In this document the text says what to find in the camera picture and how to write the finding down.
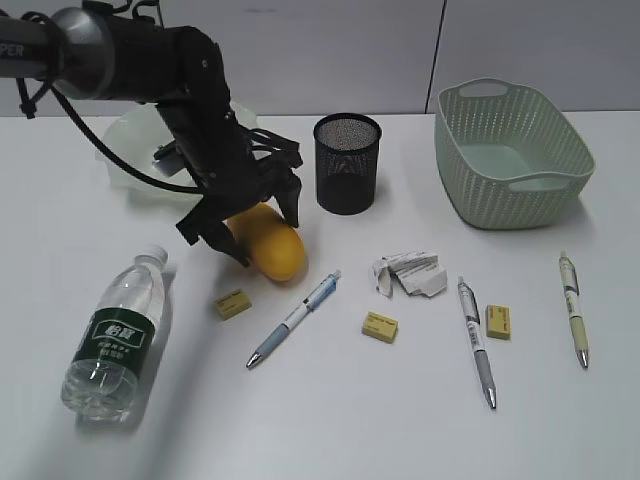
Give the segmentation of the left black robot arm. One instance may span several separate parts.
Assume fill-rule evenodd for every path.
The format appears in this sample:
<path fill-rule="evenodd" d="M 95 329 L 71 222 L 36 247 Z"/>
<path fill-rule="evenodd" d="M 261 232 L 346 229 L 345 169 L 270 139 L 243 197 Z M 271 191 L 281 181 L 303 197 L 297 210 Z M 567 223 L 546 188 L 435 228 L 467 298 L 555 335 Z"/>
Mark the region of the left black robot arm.
<path fill-rule="evenodd" d="M 172 135 L 162 158 L 178 160 L 189 186 L 151 177 L 121 159 L 103 141 L 94 146 L 110 161 L 152 187 L 195 195 L 198 203 L 177 227 L 189 244 L 246 263 L 246 250 L 227 220 L 275 200 L 285 222 L 299 224 L 302 163 L 297 142 L 241 125 L 231 106 L 223 57 L 216 42 L 191 26 L 165 27 L 128 1 L 113 6 L 85 1 L 53 15 L 30 11 L 1 18 L 1 74 L 15 80 L 20 110 L 33 118 L 52 94 L 81 123 L 76 100 L 116 100 L 155 107 Z"/>

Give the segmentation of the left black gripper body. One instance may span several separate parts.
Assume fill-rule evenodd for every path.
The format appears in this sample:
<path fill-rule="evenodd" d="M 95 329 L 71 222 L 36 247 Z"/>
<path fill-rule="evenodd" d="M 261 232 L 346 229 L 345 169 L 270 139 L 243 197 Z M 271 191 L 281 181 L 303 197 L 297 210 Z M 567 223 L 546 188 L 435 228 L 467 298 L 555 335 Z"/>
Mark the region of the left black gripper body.
<path fill-rule="evenodd" d="M 221 112 L 207 112 L 187 103 L 162 102 L 157 111 L 203 196 L 177 224 L 191 245 L 200 239 L 207 242 L 212 224 L 225 223 L 274 198 L 271 176 L 294 173 L 302 165 L 298 142 L 265 129 L 246 128 L 229 106 Z"/>

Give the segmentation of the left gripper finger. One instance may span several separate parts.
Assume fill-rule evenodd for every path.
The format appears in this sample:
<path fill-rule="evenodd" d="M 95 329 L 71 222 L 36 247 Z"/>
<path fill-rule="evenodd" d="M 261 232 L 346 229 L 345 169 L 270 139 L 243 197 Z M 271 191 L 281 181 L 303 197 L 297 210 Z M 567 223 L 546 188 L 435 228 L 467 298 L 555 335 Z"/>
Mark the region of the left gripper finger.
<path fill-rule="evenodd" d="M 301 189 L 301 180 L 292 172 L 279 172 L 271 176 L 271 194 L 275 198 L 285 222 L 294 228 L 299 227 Z"/>
<path fill-rule="evenodd" d="M 224 222 L 216 222 L 207 230 L 207 244 L 215 251 L 233 258 L 242 266 L 249 266 L 246 249 L 240 245 Z"/>

